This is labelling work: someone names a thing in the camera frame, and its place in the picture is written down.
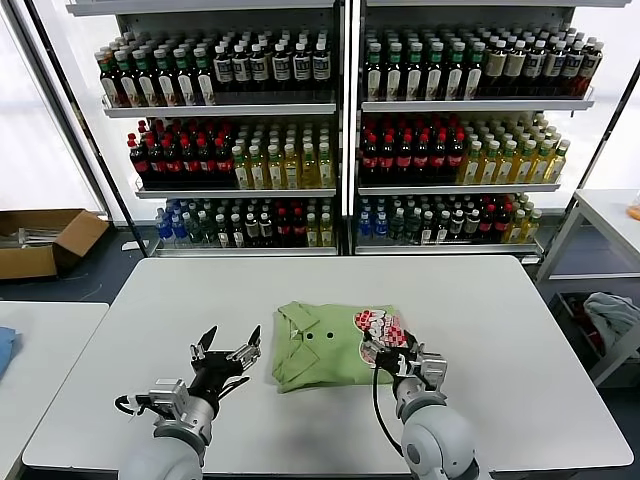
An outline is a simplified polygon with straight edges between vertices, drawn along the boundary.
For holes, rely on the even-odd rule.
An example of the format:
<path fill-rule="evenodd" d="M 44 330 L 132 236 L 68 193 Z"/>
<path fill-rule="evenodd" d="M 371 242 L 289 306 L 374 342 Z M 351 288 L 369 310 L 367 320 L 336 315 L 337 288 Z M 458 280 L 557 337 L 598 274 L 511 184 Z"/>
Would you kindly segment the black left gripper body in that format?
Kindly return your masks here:
<path fill-rule="evenodd" d="M 222 398 L 249 381 L 244 376 L 239 360 L 228 359 L 230 352 L 206 352 L 202 359 L 191 362 L 195 377 L 191 383 L 191 396 L 218 408 Z"/>

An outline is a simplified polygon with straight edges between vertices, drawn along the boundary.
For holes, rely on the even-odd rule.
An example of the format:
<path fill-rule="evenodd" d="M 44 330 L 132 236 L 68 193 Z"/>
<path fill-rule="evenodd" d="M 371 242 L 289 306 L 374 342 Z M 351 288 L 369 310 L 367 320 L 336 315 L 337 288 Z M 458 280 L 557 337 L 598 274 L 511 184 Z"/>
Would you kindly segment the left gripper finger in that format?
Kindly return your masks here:
<path fill-rule="evenodd" d="M 218 327 L 214 325 L 205 332 L 196 344 L 190 345 L 191 360 L 199 361 L 205 359 L 205 354 L 209 351 L 211 344 L 215 338 Z"/>
<path fill-rule="evenodd" d="M 239 373 L 251 368 L 261 356 L 261 326 L 257 325 L 247 342 L 228 355 L 228 360 Z"/>

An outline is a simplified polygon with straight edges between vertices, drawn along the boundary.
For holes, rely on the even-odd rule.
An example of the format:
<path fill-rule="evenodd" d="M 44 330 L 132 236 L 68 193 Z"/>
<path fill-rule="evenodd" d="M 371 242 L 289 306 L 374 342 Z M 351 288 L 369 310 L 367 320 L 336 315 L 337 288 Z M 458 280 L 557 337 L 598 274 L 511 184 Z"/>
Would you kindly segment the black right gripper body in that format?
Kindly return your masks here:
<path fill-rule="evenodd" d="M 392 348 L 377 354 L 377 366 L 394 378 L 423 378 L 422 359 L 407 348 Z"/>

